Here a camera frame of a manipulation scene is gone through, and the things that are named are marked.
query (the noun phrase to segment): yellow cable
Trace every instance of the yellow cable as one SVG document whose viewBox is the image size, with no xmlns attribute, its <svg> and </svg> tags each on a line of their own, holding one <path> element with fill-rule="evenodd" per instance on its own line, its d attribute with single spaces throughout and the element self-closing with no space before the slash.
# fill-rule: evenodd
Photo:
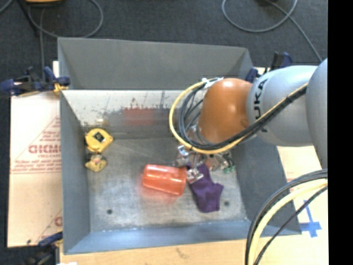
<svg viewBox="0 0 353 265">
<path fill-rule="evenodd" d="M 285 204 L 293 200 L 294 198 L 299 197 L 300 195 L 303 195 L 307 192 L 310 192 L 314 189 L 317 188 L 322 188 L 328 185 L 328 181 L 325 180 L 322 182 L 322 180 L 315 182 L 315 183 L 310 183 L 310 185 L 307 185 L 305 187 L 302 187 L 300 189 L 294 190 L 287 196 L 283 197 L 281 200 L 279 200 L 261 219 L 261 222 L 259 223 L 258 227 L 256 228 L 252 242 L 250 244 L 250 249 L 249 249 L 249 259 L 248 259 L 248 265 L 252 265 L 255 262 L 255 254 L 256 254 L 256 248 L 260 239 L 260 235 L 267 225 L 267 223 L 270 221 L 270 219 L 277 213 L 278 210 L 280 210 Z"/>
<path fill-rule="evenodd" d="M 201 153 L 201 154 L 215 154 L 215 153 L 221 153 L 221 152 L 225 152 L 229 149 L 231 149 L 232 147 L 234 147 L 236 144 L 240 143 L 244 137 L 246 136 L 243 136 L 241 137 L 240 139 L 238 140 L 235 140 L 231 143 L 229 143 L 228 145 L 222 147 L 222 148 L 218 148 L 218 149 L 214 149 L 214 150 L 204 150 L 204 149 L 198 149 L 196 147 L 193 147 L 190 143 L 186 142 L 184 139 L 182 139 L 178 133 L 175 131 L 174 129 L 174 125 L 173 125 L 173 114 L 174 114 L 174 111 L 175 111 L 175 108 L 177 107 L 178 103 L 180 102 L 180 100 L 187 94 L 189 93 L 190 91 L 192 91 L 194 88 L 197 88 L 199 86 L 202 86 L 204 83 L 208 82 L 210 80 L 205 80 L 205 81 L 201 81 L 201 82 L 198 82 L 196 84 L 193 84 L 192 86 L 190 86 L 189 88 L 187 88 L 186 90 L 184 90 L 181 94 L 179 94 L 179 96 L 176 98 L 176 100 L 174 101 L 172 107 L 170 108 L 170 113 L 169 113 L 169 127 L 170 127 L 170 130 L 173 134 L 173 136 L 182 144 L 185 146 L 186 149 L 188 150 L 194 150 L 198 153 Z M 293 94 L 295 94 L 297 91 L 299 91 L 300 89 L 306 87 L 308 85 L 308 83 L 302 85 L 300 88 L 296 89 L 295 91 L 293 91 L 292 93 L 290 93 L 288 95 L 288 97 L 292 96 Z M 259 120 L 261 120 L 263 117 L 267 116 L 269 113 L 271 113 L 274 109 L 276 109 L 279 105 L 281 105 L 284 101 L 286 100 L 286 98 L 284 98 L 283 100 L 279 101 L 275 106 L 273 106 L 271 109 L 269 109 L 266 113 L 264 113 L 259 119 L 257 119 L 255 121 L 255 123 L 257 123 Z"/>
</svg>

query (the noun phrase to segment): gray bin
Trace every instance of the gray bin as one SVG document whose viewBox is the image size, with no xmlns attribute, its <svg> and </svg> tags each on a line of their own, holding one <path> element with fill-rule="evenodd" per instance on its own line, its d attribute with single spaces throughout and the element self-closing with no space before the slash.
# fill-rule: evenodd
<svg viewBox="0 0 353 265">
<path fill-rule="evenodd" d="M 171 164 L 176 154 L 167 121 L 174 98 L 202 77 L 244 78 L 246 49 L 59 38 L 58 60 L 72 79 L 61 95 L 64 254 L 244 239 L 261 204 L 286 184 L 276 147 L 255 137 L 232 150 L 235 172 L 211 173 L 224 185 L 220 211 L 199 212 L 188 187 L 173 197 L 141 186 L 145 164 Z M 149 113 L 124 113 L 134 105 Z M 95 126 L 115 139 L 99 173 L 84 167 L 84 134 Z M 294 210 L 279 211 L 264 234 Z M 298 233 L 298 221 L 284 231 Z"/>
</svg>

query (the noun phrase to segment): kuka logo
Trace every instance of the kuka logo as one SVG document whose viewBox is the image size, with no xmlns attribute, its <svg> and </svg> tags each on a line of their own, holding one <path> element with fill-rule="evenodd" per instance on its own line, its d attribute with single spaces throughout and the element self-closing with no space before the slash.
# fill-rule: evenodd
<svg viewBox="0 0 353 265">
<path fill-rule="evenodd" d="M 263 92 L 263 88 L 264 88 L 264 84 L 266 81 L 268 81 L 269 79 L 264 79 L 263 81 L 261 81 L 258 85 L 258 91 L 255 92 L 255 101 L 254 101 L 254 110 L 257 112 L 257 116 L 255 116 L 255 119 L 259 119 L 261 117 L 261 110 L 260 110 L 260 96 Z M 265 128 L 261 129 L 262 132 L 267 132 L 267 130 Z"/>
</svg>

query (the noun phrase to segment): cable bundle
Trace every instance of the cable bundle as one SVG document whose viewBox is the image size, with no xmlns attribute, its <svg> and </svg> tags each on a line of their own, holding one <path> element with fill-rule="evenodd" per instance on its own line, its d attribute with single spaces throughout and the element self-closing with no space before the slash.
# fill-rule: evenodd
<svg viewBox="0 0 353 265">
<path fill-rule="evenodd" d="M 298 214 L 305 209 L 305 207 L 311 203 L 318 195 L 325 192 L 328 189 L 328 170 L 323 169 L 320 171 L 311 172 L 309 174 L 302 175 L 285 186 L 277 190 L 258 210 L 255 218 L 253 219 L 247 237 L 247 244 L 245 248 L 245 265 L 255 265 L 259 264 L 262 256 L 264 255 L 266 249 L 269 247 L 271 242 L 280 232 L 296 217 Z M 293 190 L 289 194 L 288 191 L 293 187 L 299 187 Z M 255 259 L 256 246 L 258 244 L 260 235 L 270 221 L 270 219 L 288 202 L 294 198 L 313 191 L 315 189 L 320 189 L 315 194 L 313 194 L 298 210 L 280 227 L 280 229 L 274 234 L 274 236 L 266 243 L 263 249 L 260 251 L 259 255 Z"/>
<path fill-rule="evenodd" d="M 169 126 L 170 126 L 170 129 L 171 129 L 173 135 L 175 136 L 175 138 L 181 144 L 183 144 L 187 149 L 193 150 L 193 151 L 196 151 L 196 152 L 202 153 L 202 154 L 215 154 L 215 153 L 224 152 L 224 151 L 231 149 L 235 145 L 241 143 L 242 141 L 250 138 L 255 133 L 257 133 L 259 130 L 261 130 L 263 128 L 263 126 L 265 126 L 269 121 L 271 121 L 275 116 L 277 116 L 280 111 L 282 111 L 285 107 L 287 107 L 295 99 L 304 95 L 306 93 L 306 88 L 308 85 L 308 83 L 306 83 L 302 87 L 300 87 L 297 90 L 295 90 L 294 92 L 290 93 L 286 98 L 279 101 L 274 107 L 272 107 L 270 110 L 268 110 L 266 113 L 264 113 L 258 120 L 256 120 L 256 122 L 254 124 L 247 127 L 246 129 L 239 132 L 238 134 L 230 137 L 229 139 L 224 140 L 219 143 L 216 143 L 216 144 L 202 143 L 202 142 L 195 141 L 188 136 L 188 130 L 191 127 L 192 123 L 199 116 L 199 113 L 197 113 L 197 115 L 194 118 L 192 118 L 187 125 L 185 123 L 186 123 L 188 117 L 190 116 L 190 114 L 202 103 L 202 100 L 201 100 L 201 101 L 197 102 L 196 105 L 192 106 L 192 103 L 195 99 L 195 95 L 200 90 L 202 90 L 206 86 L 206 84 L 209 84 L 210 82 L 213 82 L 215 80 L 217 80 L 217 79 L 203 80 L 199 83 L 196 83 L 196 84 L 190 86 L 186 90 L 184 90 L 177 97 L 175 102 L 173 103 L 173 105 L 170 109 L 170 114 L 169 114 Z M 186 96 L 186 98 L 181 105 L 180 113 L 178 116 L 179 133 L 177 133 L 174 128 L 174 125 L 173 125 L 173 114 L 175 112 L 176 106 L 181 101 L 181 99 L 185 96 Z"/>
</svg>

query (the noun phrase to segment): white cable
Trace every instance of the white cable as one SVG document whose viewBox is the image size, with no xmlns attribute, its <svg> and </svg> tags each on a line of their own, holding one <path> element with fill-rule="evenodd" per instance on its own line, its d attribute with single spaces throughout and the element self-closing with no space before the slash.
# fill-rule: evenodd
<svg viewBox="0 0 353 265">
<path fill-rule="evenodd" d="M 322 188 L 328 185 L 327 180 L 323 182 L 322 180 L 319 180 L 318 182 L 315 183 L 310 183 L 310 185 L 301 187 L 300 189 L 294 190 L 287 196 L 283 197 L 281 200 L 279 200 L 272 208 L 264 215 L 264 217 L 261 219 L 261 222 L 259 223 L 258 227 L 256 228 L 252 242 L 250 244 L 249 248 L 249 259 L 248 259 L 248 264 L 247 265 L 252 265 L 254 264 L 255 261 L 255 255 L 256 255 L 256 248 L 258 245 L 258 241 L 260 239 L 260 235 L 262 231 L 264 230 L 265 226 L 267 223 L 270 221 L 270 219 L 288 202 L 293 200 L 294 198 L 298 198 L 299 196 L 310 192 L 312 190 Z"/>
</svg>

